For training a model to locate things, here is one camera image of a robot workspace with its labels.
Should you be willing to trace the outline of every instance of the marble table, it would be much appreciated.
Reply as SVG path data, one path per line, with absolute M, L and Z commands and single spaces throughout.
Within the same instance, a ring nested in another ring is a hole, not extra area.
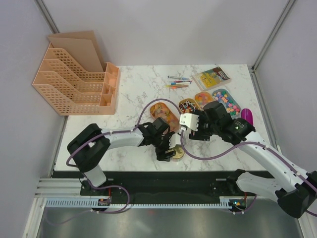
M 245 64 L 224 64 L 219 66 L 232 78 L 230 83 L 221 86 L 221 88 L 227 89 L 241 108 L 251 109 L 256 130 L 268 141 L 267 131 L 247 66 Z M 163 88 L 169 81 L 168 75 L 189 77 L 213 67 L 215 65 L 121 66 L 121 80 L 115 115 L 69 116 L 54 170 L 77 170 L 65 164 L 66 159 L 69 157 L 66 147 L 87 125 L 97 123 L 99 127 L 105 129 L 132 128 L 143 107 L 151 100 L 167 98 L 178 105 L 181 100 L 194 98 L 195 94 L 200 92 L 195 83 L 192 83 L 187 88 L 174 90 Z M 173 105 L 166 104 L 175 115 L 179 116 Z M 149 110 L 146 110 L 141 123 L 147 121 L 153 121 Z M 231 147 L 231 144 L 223 142 L 217 136 L 213 136 L 210 142 L 188 141 L 186 147 L 197 156 L 209 157 L 227 150 Z M 265 170 L 253 158 L 239 149 L 235 149 L 229 154 L 212 161 L 195 160 L 185 154 L 179 162 L 162 162 L 156 160 L 153 146 L 111 149 L 106 152 L 100 161 L 100 166 L 104 171 Z

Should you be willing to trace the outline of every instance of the cardboard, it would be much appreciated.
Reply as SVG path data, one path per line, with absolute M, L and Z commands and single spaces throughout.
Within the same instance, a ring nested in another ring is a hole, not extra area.
M 67 50 L 89 72 L 104 72 L 106 64 L 93 31 L 48 35 L 54 48 Z

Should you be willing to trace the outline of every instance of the metal frame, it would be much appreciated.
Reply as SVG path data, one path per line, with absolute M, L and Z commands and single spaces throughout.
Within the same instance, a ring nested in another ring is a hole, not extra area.
M 40 11 L 42 12 L 42 15 L 47 22 L 48 26 L 50 27 L 51 31 L 53 33 L 59 33 L 58 27 L 56 26 L 49 10 L 47 9 L 46 5 L 44 4 L 43 0 L 34 0 Z M 272 41 L 276 37 L 276 34 L 278 33 L 280 27 L 284 23 L 287 15 L 293 8 L 296 0 L 289 0 L 284 7 L 279 19 L 277 20 L 274 28 L 272 29 L 268 39 L 266 40 L 261 52 L 259 53 L 255 63 L 249 67 L 250 76 L 254 85 L 254 89 L 256 92 L 257 99 L 259 101 L 261 113 L 264 118 L 264 123 L 266 126 L 266 129 L 268 131 L 269 139 L 271 144 L 280 151 L 278 141 L 276 139 L 276 132 L 274 129 L 274 126 L 272 124 L 271 116 L 269 114 L 269 111 L 267 109 L 267 106 L 265 104 L 265 99 L 263 97 L 263 93 L 261 91 L 261 86 L 259 84 L 259 76 L 257 75 L 257 68 L 259 67 L 264 55 L 266 54 L 268 48 L 270 47 Z M 58 141 L 58 144 L 56 146 L 54 160 L 52 164 L 52 169 L 49 173 L 49 176 L 52 175 L 53 168 L 57 159 L 57 155 L 60 148 L 60 143 L 63 137 L 64 129 L 67 123 L 68 117 L 65 117 L 64 124 L 61 130 L 61 135 Z M 52 178 L 45 178 L 41 179 L 39 182 L 38 190 L 35 194 L 35 198 L 33 200 L 32 208 L 29 214 L 29 218 L 25 227 L 25 231 L 23 234 L 23 238 L 29 238 L 29 237 L 36 237 L 40 222 L 42 219 L 45 203 L 47 200 L 47 197 L 82 197 L 80 196 L 80 182 L 77 179 L 52 179 Z M 317 238 L 317 234 L 314 229 L 314 225 L 310 219 L 310 216 L 307 214 L 304 214 L 299 219 L 300 227 L 303 232 L 304 238 Z

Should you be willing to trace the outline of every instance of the purple object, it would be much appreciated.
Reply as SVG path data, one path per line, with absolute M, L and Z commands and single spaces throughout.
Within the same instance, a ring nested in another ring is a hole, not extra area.
M 252 116 L 252 112 L 251 112 L 250 109 L 248 109 L 248 108 L 242 109 L 241 118 L 243 118 L 243 119 L 246 120 L 248 123 L 250 123 L 251 125 L 253 125 L 253 116 Z

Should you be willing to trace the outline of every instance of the orange tray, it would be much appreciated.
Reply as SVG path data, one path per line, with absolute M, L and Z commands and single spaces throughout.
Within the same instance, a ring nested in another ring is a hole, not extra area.
M 179 119 L 171 112 L 165 103 L 156 103 L 150 107 L 150 114 L 154 119 L 163 118 L 170 126 L 170 131 L 179 129 Z

